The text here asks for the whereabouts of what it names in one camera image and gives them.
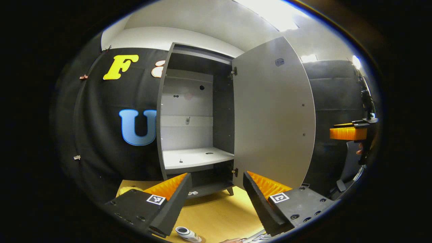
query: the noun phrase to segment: black fabric backdrop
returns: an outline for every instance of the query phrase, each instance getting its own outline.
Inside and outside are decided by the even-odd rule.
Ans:
[[[149,48],[100,52],[100,37],[91,42],[72,62],[72,67],[77,62],[79,67],[66,68],[58,81],[54,133],[65,173],[92,200],[103,203],[115,197],[123,179],[163,180],[156,139],[146,146],[128,144],[122,136],[119,112],[137,110],[135,132],[138,136],[147,134],[143,111],[156,110],[160,82],[151,70],[168,52]],[[130,54],[138,55],[138,61],[126,72],[119,71],[119,79],[103,80],[114,56]],[[84,74],[88,79],[81,81],[79,77]],[[74,160],[75,155],[81,160]]]

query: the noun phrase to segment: yellow letter f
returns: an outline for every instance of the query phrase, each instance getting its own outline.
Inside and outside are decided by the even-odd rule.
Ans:
[[[108,73],[104,75],[104,80],[119,79],[120,69],[124,73],[129,69],[130,61],[137,62],[138,55],[117,55],[114,57],[114,62],[111,65]]]

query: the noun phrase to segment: white shelf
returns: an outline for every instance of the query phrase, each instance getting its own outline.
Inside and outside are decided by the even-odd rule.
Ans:
[[[162,153],[165,169],[181,169],[203,166],[234,159],[234,154],[225,152],[215,147],[164,150]]]

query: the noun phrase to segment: cabinet leg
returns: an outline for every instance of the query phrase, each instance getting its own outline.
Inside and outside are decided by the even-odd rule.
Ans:
[[[229,192],[230,196],[234,196],[234,191],[232,190],[232,187],[228,188],[227,191]]]

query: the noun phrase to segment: orange block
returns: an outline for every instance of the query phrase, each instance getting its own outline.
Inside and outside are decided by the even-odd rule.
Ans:
[[[275,182],[267,177],[260,176],[253,172],[248,171],[254,182],[257,184],[264,197],[268,200],[271,195],[286,192],[291,190],[291,187]]]
[[[180,185],[183,178],[186,176],[187,173],[178,175],[176,177],[173,177],[171,179],[168,179],[164,182],[161,182],[157,185],[154,185],[146,190],[144,192],[147,192],[149,194],[153,194],[156,196],[165,197],[166,200],[169,200],[171,196],[174,194],[175,190],[177,190],[178,185]]]
[[[330,128],[330,139],[364,140],[367,131],[367,128]]]

